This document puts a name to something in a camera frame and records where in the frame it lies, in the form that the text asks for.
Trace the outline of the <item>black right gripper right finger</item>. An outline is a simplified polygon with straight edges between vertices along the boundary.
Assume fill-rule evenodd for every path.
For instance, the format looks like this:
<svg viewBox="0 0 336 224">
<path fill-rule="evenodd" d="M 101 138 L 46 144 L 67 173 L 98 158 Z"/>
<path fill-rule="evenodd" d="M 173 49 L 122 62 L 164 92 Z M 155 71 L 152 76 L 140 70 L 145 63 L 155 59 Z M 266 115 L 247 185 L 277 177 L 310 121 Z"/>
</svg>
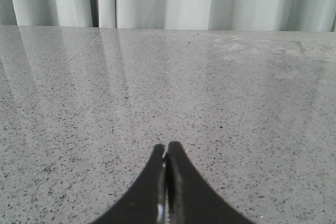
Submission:
<svg viewBox="0 0 336 224">
<path fill-rule="evenodd" d="M 180 142 L 169 143 L 166 165 L 171 223 L 252 223 L 207 184 Z"/>
</svg>

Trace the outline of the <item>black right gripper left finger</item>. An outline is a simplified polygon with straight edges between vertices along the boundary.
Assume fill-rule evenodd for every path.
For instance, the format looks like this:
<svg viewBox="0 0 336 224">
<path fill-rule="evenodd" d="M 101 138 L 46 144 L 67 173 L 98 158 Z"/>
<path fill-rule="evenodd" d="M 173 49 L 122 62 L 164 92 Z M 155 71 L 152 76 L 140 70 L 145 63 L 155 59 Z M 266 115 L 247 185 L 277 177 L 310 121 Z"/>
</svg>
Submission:
<svg viewBox="0 0 336 224">
<path fill-rule="evenodd" d="M 156 144 L 141 174 L 125 194 L 93 223 L 165 223 L 164 145 Z"/>
</svg>

